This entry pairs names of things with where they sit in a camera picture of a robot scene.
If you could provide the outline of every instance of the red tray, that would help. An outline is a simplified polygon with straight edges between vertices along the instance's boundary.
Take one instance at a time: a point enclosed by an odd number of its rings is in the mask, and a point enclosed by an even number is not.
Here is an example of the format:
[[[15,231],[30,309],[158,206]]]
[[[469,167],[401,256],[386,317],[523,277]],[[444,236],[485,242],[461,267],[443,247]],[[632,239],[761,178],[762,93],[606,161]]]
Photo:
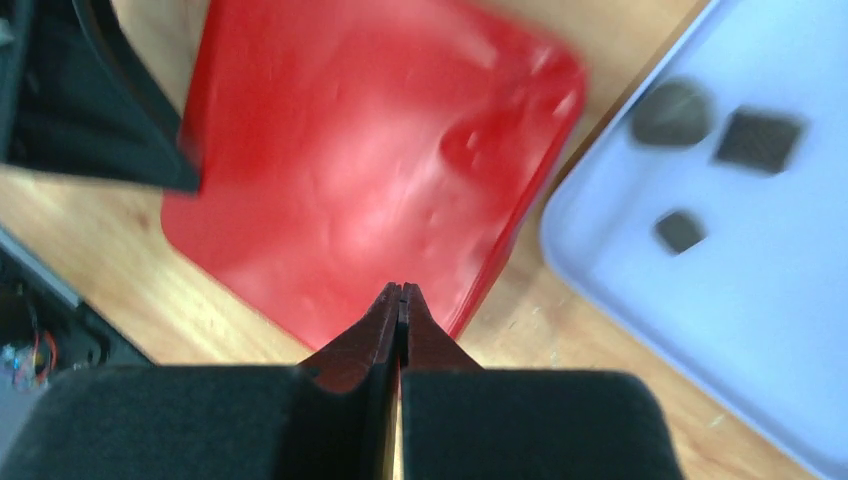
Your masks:
[[[203,187],[165,234],[310,347],[388,281],[456,336],[584,92],[559,41],[463,1],[213,1],[181,139]]]

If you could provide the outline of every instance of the black square block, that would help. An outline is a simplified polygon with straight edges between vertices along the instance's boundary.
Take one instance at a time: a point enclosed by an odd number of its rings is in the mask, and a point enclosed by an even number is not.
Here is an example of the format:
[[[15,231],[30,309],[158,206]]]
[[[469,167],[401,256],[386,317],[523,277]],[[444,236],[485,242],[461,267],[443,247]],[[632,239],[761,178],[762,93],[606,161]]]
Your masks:
[[[663,245],[675,254],[689,250],[706,237],[698,220],[691,213],[682,210],[661,218],[654,229]]]
[[[730,118],[716,160],[780,173],[802,131],[802,122],[790,115],[740,108]]]

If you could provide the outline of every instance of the plastic container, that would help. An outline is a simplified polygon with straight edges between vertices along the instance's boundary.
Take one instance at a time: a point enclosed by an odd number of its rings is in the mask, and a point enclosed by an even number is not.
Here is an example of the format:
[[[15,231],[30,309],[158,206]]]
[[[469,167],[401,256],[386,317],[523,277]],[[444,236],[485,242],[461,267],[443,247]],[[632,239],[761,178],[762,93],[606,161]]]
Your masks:
[[[319,348],[389,281],[457,335],[584,103],[558,41],[458,0],[210,5],[171,243]]]
[[[813,472],[848,478],[848,3],[713,2],[545,210],[551,268]],[[695,79],[717,124],[690,148],[637,144],[630,107]],[[715,162],[741,105],[806,124],[776,175]],[[654,233],[675,209],[706,237]]]

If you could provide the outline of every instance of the black object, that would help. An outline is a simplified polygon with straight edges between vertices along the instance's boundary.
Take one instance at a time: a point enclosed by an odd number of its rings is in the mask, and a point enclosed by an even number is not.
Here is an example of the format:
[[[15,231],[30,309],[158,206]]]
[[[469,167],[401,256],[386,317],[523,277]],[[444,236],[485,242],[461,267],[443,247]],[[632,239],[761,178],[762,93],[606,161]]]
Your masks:
[[[58,378],[0,478],[681,479],[656,401],[610,372],[487,371],[388,285],[299,366],[92,369]]]
[[[781,113],[740,108],[733,112],[716,159],[776,174],[784,171],[802,123]]]
[[[633,108],[630,133],[657,147],[689,147],[713,128],[709,95],[689,79],[669,80],[648,92]]]
[[[661,218],[654,230],[662,243],[675,254],[689,250],[706,237],[695,216],[683,210],[676,210]]]
[[[0,0],[0,152],[46,172],[196,191],[180,117],[110,0]]]

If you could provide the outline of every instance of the red wire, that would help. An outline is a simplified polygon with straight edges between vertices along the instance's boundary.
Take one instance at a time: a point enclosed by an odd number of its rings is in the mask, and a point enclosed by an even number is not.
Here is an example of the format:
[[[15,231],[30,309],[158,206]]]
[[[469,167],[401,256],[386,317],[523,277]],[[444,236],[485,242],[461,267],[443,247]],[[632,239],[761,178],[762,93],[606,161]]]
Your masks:
[[[44,367],[44,370],[38,374],[37,380],[39,383],[47,379],[47,375],[56,368],[56,361],[59,359],[59,348],[56,346],[56,341],[50,332],[44,332],[44,340],[47,341],[47,346],[50,347],[50,366]]]

